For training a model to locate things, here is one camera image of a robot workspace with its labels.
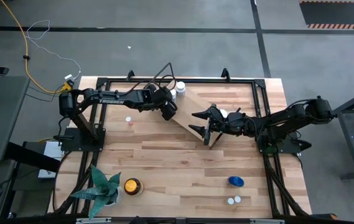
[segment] black mat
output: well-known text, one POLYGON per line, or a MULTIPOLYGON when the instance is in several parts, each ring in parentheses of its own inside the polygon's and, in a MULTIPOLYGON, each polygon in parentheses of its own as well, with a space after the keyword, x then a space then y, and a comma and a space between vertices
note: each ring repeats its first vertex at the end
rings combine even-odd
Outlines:
POLYGON ((312 29, 354 29, 354 2, 301 1, 305 23, 312 29))

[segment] table leg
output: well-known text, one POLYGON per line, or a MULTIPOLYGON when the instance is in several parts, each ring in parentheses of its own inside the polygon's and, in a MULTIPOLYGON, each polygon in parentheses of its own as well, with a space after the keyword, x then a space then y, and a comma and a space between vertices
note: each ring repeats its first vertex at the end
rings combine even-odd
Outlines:
POLYGON ((40 169, 58 172, 60 162, 57 159, 31 151, 12 142, 8 143, 5 159, 13 159, 17 162, 38 167, 40 169))

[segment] text logo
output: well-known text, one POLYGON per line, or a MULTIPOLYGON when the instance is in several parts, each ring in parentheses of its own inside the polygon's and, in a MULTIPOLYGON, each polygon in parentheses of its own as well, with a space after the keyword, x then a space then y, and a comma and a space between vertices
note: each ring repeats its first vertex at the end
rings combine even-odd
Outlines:
POLYGON ((100 103, 123 104, 124 100, 100 100, 100 103))

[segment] white cable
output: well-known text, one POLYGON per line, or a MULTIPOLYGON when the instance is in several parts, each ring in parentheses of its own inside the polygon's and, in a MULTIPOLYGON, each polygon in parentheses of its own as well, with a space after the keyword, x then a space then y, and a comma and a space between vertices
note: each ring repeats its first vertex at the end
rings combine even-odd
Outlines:
POLYGON ((56 55, 59 59, 62 59, 62 60, 69 60, 69 61, 74 62, 74 63, 77 65, 77 67, 78 67, 78 74, 77 74, 76 77, 73 77, 73 79, 76 80, 76 79, 80 76, 80 74, 81 74, 81 72, 82 72, 82 68, 80 67, 80 65, 79 65, 75 60, 73 60, 73 59, 71 59, 71 58, 63 58, 63 57, 59 56, 58 54, 53 53, 53 52, 47 50, 45 47, 41 47, 41 46, 39 46, 36 42, 34 42, 34 40, 40 40, 40 39, 50 30, 50 23, 51 23, 51 22, 50 22, 49 20, 47 20, 47 19, 46 19, 46 20, 43 20, 43 21, 38 21, 38 22, 33 23, 33 24, 27 29, 27 31, 26 31, 26 38, 29 39, 29 40, 30 40, 36 47, 38 47, 39 49, 45 50, 45 51, 46 51, 47 53, 49 53, 49 54, 56 55), (34 25, 36 25, 36 24, 38 24, 38 23, 40 23, 40 22, 48 22, 48 29, 47 29, 39 38, 30 37, 30 35, 29 35, 29 30, 30 30, 32 27, 34 27, 34 25))

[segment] plant pot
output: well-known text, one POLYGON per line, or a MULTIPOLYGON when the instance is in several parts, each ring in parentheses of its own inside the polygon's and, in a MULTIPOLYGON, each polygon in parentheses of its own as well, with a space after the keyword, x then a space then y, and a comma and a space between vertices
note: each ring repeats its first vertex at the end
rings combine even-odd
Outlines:
POLYGON ((116 198, 116 201, 112 202, 110 204, 106 204, 105 206, 110 207, 110 206, 115 205, 116 203, 118 203, 120 201, 121 192, 123 192, 123 189, 120 186, 117 187, 117 198, 116 198))

